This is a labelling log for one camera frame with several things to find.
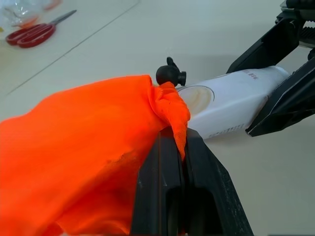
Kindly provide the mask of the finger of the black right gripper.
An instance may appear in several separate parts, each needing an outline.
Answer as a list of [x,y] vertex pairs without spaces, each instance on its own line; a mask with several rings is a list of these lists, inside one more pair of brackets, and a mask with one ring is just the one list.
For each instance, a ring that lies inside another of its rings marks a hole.
[[299,45],[299,34],[304,24],[304,20],[281,19],[241,54],[230,65],[227,73],[278,64]]
[[315,114],[315,59],[295,71],[268,98],[246,133],[278,132]]

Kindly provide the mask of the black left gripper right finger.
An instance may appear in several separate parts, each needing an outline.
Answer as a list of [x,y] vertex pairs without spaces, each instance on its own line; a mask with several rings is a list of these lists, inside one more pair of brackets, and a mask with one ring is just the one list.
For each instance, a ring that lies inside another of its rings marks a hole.
[[252,236],[252,228],[227,169],[197,131],[188,129],[185,151],[188,235]]

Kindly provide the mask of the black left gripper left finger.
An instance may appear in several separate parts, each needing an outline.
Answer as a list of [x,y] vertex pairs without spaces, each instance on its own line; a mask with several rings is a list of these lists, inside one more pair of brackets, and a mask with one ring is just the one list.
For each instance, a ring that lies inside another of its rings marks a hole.
[[131,236],[176,236],[182,223],[181,156],[173,132],[164,129],[141,166],[130,228]]

